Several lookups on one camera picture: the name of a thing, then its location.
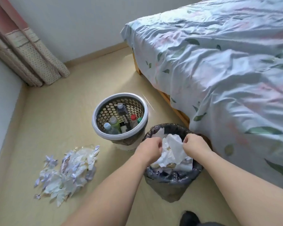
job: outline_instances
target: person's left arm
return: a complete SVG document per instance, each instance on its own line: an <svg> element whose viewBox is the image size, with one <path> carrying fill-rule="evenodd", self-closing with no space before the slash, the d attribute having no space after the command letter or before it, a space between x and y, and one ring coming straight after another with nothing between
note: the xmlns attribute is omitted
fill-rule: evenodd
<svg viewBox="0 0 283 226"><path fill-rule="evenodd" d="M143 141L134 155L107 177L62 226L125 225L143 173L161 156L161 146L159 137Z"/></svg>

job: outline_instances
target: crumpled paper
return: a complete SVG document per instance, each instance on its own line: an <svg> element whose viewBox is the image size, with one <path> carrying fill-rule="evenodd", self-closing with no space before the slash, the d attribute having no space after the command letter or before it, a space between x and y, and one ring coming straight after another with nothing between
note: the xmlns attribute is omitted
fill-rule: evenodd
<svg viewBox="0 0 283 226"><path fill-rule="evenodd" d="M170 174L172 171L191 171L193 169L193 159L184 152L179 135L167 135L164 133L164 128L161 128L152 137L162 138L161 157L151 164L155 172L164 171Z"/></svg>
<svg viewBox="0 0 283 226"><path fill-rule="evenodd" d="M42 194L50 195L50 199L56 198L59 207L63 201L77 192L88 181L94 177L96 167L94 166L99 153L99 146L93 145L75 148L65 154L60 169L56 170L58 164L53 156L46 156L44 169L40 171L39 178L34 187L42 183L41 194L36 194L35 199L40 199Z"/></svg>

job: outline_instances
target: bed sheet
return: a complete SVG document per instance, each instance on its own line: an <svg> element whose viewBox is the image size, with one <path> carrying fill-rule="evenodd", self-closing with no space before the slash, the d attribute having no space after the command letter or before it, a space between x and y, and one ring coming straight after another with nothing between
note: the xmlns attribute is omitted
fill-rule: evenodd
<svg viewBox="0 0 283 226"><path fill-rule="evenodd" d="M283 0L204 0L129 22L121 35L191 131L283 188Z"/></svg>

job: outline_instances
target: person's left hand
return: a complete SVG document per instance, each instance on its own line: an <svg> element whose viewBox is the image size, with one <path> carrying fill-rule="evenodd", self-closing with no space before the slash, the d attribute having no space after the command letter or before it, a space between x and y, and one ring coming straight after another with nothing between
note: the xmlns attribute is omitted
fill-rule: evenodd
<svg viewBox="0 0 283 226"><path fill-rule="evenodd" d="M147 138L137 147L134 155L148 167L151 163L156 162L161 156L162 139L160 137Z"/></svg>

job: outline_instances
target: floor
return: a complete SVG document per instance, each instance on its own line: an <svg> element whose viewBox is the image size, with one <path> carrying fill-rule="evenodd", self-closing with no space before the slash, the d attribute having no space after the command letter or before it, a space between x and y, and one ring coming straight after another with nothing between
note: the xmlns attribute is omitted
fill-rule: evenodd
<svg viewBox="0 0 283 226"><path fill-rule="evenodd" d="M144 76L135 72L130 48L99 57L70 69L67 79L51 86L31 88L20 124L10 169L0 203L0 225L60 225L88 194L120 167L132 152L120 151L96 135L92 112L109 95L132 92L145 98L149 107L146 130L155 124L182 124L161 95ZM77 146L100 145L94 179L59 208L49 198L33 199L33 188L45 155L61 160ZM212 178L206 171L174 203L162 200L142 179L127 225L178 225L184 210L194 211L202 222L239 225Z"/></svg>

